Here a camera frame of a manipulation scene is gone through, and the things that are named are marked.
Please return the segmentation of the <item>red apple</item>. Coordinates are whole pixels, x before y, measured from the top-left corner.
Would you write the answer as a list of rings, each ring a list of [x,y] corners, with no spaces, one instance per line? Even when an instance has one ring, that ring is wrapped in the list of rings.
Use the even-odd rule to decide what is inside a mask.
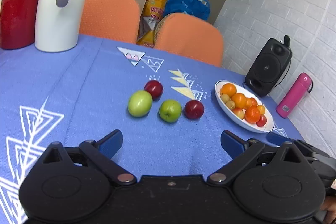
[[[258,127],[264,127],[267,123],[267,118],[265,115],[260,115],[260,119],[256,122]]]

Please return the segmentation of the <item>tangerine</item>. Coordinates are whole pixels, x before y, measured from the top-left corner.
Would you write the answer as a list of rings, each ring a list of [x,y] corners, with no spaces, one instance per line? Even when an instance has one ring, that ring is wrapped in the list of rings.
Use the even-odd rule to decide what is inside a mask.
[[[248,123],[254,124],[260,120],[260,111],[256,106],[249,107],[244,114],[244,118]]]

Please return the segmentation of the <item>brown kiwi fruit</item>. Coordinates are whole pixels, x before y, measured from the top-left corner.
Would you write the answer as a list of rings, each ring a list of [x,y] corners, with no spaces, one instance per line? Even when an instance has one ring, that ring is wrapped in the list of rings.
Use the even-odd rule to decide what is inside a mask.
[[[225,105],[230,109],[230,110],[234,110],[236,108],[236,104],[234,101],[229,100],[225,103]]]
[[[224,104],[226,104],[226,103],[230,100],[230,97],[229,97],[228,94],[222,94],[220,98],[221,98],[221,101],[222,101]]]

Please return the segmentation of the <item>large orange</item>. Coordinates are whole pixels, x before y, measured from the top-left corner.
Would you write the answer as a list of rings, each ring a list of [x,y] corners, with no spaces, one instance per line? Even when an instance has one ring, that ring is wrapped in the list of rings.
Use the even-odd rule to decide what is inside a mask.
[[[236,93],[231,97],[231,100],[235,102],[236,107],[243,109],[246,103],[246,96],[243,93]]]

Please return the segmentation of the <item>small yellow orange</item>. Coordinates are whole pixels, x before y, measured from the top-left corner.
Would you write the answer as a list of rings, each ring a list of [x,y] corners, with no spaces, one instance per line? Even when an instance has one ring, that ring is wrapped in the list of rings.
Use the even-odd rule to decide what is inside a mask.
[[[236,86],[232,83],[226,83],[222,86],[221,90],[220,90],[220,94],[226,94],[228,95],[230,98],[235,95],[237,93],[237,89]]]

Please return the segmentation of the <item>red yellow peach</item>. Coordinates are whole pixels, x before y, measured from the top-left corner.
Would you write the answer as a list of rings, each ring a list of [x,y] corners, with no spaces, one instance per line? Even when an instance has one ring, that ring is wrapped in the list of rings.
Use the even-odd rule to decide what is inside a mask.
[[[236,107],[232,110],[232,112],[238,117],[240,118],[241,120],[244,119],[244,111],[243,109],[239,108],[239,107]]]

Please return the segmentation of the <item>green apple left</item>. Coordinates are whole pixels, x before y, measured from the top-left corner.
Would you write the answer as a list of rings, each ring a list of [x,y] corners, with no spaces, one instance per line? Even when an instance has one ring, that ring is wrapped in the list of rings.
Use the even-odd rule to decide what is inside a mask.
[[[148,114],[153,104],[151,94],[145,90],[134,92],[127,103],[127,110],[133,117],[143,117]]]

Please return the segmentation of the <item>green apple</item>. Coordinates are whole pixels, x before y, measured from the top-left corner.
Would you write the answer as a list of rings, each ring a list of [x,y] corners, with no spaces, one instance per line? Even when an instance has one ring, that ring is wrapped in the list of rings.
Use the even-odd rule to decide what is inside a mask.
[[[182,114],[182,106],[176,100],[165,100],[159,108],[160,118],[167,123],[175,123]]]
[[[148,114],[153,104],[151,94],[145,90],[134,92],[127,103],[127,110],[133,117],[143,117]]]

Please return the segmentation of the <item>dark red plum right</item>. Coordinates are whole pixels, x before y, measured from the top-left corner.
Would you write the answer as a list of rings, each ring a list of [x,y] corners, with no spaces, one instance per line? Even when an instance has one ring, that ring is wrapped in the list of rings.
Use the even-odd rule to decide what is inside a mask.
[[[200,101],[190,100],[185,104],[184,114],[189,119],[199,119],[203,116],[205,107]]]

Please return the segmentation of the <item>dark red plum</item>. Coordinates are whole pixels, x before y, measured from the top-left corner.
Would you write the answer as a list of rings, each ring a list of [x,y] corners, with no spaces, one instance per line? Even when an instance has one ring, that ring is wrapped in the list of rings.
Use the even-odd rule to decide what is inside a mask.
[[[184,114],[189,119],[199,119],[203,116],[205,107],[200,101],[190,100],[185,104]]]
[[[146,83],[144,90],[150,93],[154,101],[159,100],[163,94],[163,86],[157,80],[150,80]]]

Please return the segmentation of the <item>pink water bottle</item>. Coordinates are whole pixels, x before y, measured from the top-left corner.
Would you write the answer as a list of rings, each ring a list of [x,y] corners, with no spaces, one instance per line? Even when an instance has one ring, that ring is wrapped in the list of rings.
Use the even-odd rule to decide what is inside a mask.
[[[276,112],[282,118],[287,118],[304,95],[312,90],[313,80],[307,73],[301,73],[276,107]]]

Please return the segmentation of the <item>green apple right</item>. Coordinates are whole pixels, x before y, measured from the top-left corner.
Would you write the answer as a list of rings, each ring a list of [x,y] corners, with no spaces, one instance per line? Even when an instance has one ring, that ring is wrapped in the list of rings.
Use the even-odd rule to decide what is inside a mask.
[[[182,114],[182,106],[176,100],[165,100],[159,108],[160,118],[167,123],[175,123]]]

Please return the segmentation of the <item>blue patterned tablecloth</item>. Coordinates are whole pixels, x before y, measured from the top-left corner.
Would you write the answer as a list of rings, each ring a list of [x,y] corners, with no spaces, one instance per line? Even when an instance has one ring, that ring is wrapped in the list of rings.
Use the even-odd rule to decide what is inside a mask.
[[[19,186],[53,141],[76,147],[119,129],[123,144],[113,160],[136,177],[210,175],[230,161],[221,147],[224,130],[265,140],[230,120],[217,102],[216,82],[243,79],[186,57],[91,36],[61,53],[34,46],[1,51],[1,223],[25,220]],[[162,84],[163,94],[147,115],[133,117],[129,98],[150,80]],[[175,123],[159,116],[165,100],[182,106]],[[205,107],[201,118],[185,116],[190,100]]]

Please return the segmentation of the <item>dark red plum back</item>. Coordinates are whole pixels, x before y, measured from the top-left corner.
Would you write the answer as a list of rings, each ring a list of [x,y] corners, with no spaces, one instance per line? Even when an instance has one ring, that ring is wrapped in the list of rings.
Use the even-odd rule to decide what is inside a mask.
[[[144,90],[150,93],[154,101],[159,100],[163,94],[163,86],[157,80],[150,80],[146,83]]]

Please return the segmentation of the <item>black speaker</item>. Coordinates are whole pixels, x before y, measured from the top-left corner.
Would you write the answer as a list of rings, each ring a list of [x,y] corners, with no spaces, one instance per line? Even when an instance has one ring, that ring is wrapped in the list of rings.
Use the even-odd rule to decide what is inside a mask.
[[[280,42],[270,38],[249,69],[246,85],[257,96],[267,96],[289,66],[292,56],[288,35]]]

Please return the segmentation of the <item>right orange chair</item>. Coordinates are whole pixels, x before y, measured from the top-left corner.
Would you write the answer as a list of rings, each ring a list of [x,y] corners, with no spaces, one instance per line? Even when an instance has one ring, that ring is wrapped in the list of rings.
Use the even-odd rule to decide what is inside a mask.
[[[207,21],[173,13],[156,26],[154,48],[221,67],[224,40],[221,32]]]

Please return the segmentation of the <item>orange chair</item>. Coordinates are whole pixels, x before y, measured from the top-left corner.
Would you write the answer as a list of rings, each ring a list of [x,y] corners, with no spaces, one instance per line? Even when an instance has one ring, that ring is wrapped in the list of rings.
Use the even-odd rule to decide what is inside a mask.
[[[207,21],[173,13],[156,26],[154,48],[221,67],[224,40],[221,32]]]
[[[135,0],[85,0],[79,33],[135,44],[140,16]]]

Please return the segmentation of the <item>left orange chair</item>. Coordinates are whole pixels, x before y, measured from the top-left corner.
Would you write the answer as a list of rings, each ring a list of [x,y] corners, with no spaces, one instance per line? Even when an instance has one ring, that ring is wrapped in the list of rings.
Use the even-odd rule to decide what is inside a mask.
[[[135,0],[85,0],[79,33],[135,44],[140,16]]]

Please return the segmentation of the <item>blue shopping bag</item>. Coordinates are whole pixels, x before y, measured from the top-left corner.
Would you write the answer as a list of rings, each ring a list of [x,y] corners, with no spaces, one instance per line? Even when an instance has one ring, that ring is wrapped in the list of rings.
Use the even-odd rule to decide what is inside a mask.
[[[210,3],[208,0],[167,0],[163,17],[173,13],[183,13],[202,20],[208,20]]]

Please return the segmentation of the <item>yellow snack bag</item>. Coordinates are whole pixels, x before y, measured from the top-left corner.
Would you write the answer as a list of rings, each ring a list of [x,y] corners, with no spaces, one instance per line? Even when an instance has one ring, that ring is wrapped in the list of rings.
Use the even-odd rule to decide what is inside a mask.
[[[154,31],[163,18],[167,0],[146,0],[142,11],[137,44],[145,47],[154,47]]]

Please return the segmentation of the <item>white thermos jug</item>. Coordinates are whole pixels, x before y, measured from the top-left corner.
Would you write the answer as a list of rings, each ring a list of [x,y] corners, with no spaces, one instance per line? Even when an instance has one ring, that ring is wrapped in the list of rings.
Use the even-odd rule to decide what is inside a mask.
[[[85,0],[38,0],[35,47],[43,52],[74,48]]]

